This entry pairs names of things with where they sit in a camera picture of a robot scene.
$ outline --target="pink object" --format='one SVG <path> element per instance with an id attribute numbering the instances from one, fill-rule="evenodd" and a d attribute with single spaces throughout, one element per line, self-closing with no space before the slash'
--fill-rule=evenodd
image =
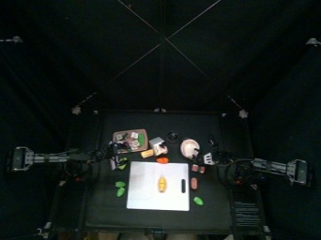
<path id="1" fill-rule="evenodd" d="M 192 177 L 189 180 L 189 187 L 191 187 L 191 189 L 196 190 L 196 178 L 195 177 Z"/>
<path id="2" fill-rule="evenodd" d="M 192 170 L 193 172 L 197 172 L 197 166 L 196 166 L 195 164 L 192 164 L 191 170 Z"/>

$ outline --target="black table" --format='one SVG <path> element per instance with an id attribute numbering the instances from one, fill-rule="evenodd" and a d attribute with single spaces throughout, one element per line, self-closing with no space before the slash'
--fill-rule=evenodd
<path id="1" fill-rule="evenodd" d="M 196 140 L 201 154 L 208 153 L 211 151 L 207 142 L 209 134 L 219 143 L 219 150 L 230 152 L 239 158 L 251 158 L 247 122 L 239 118 L 236 113 L 98 112 L 97 115 L 78 115 L 69 131 L 68 147 L 80 147 L 84 151 L 101 148 L 111 141 L 113 132 L 139 128 L 147 131 L 149 139 L 160 137 L 165 140 L 169 130 L 179 133 L 179 141 L 167 143 L 169 162 L 191 165 L 191 161 L 180 154 L 183 138 Z M 128 153 L 127 157 L 132 161 L 155 161 L 155 157 L 141 159 L 139 153 Z M 56 229 L 78 230 L 80 224 L 82 231 L 145 232 L 160 230 L 164 233 L 216 234 L 231 231 L 227 191 L 219 182 L 215 166 L 207 167 L 203 174 L 189 172 L 189 178 L 197 178 L 197 189 L 189 191 L 189 211 L 187 212 L 127 209 L 128 189 L 124 196 L 117 198 L 113 183 L 115 181 L 128 183 L 131 165 L 123 171 L 112 171 L 108 162 L 102 161 L 98 168 L 98 179 L 92 186 L 85 187 L 81 201 L 77 201 L 80 210 L 72 210 L 80 218 L 77 226 L 74 223 L 68 226 L 74 220 L 73 214 L 68 213 L 66 206 L 58 206 L 58 214 L 54 218 Z M 62 202 L 69 203 L 73 200 L 68 200 L 70 190 L 65 192 L 62 198 L 66 199 Z M 201 198 L 203 206 L 192 202 L 195 196 Z"/>

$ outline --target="black backdrop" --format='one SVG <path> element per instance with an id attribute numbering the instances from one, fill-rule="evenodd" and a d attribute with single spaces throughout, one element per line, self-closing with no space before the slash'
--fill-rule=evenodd
<path id="1" fill-rule="evenodd" d="M 1 156 L 14 145 L 61 151 L 70 108 L 92 93 L 81 111 L 224 113 L 239 110 L 231 97 L 250 112 L 255 155 L 303 158 L 319 173 L 321 46 L 306 45 L 319 10 L 311 0 L 1 1 Z M 0 185 L 0 232 L 28 233 L 50 204 L 42 171 Z M 319 235 L 316 189 L 270 183 L 274 228 Z"/>

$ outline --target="brown tray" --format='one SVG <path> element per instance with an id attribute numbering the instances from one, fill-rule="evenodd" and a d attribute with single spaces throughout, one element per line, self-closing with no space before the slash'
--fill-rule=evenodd
<path id="1" fill-rule="evenodd" d="M 131 147 L 131 152 L 144 151 L 147 150 L 147 147 L 148 147 L 148 137 L 144 129 L 116 131 L 112 134 L 112 141 L 116 143 L 127 142 Z M 128 152 L 129 151 L 124 149 L 119 150 L 119 153 L 128 153 Z"/>

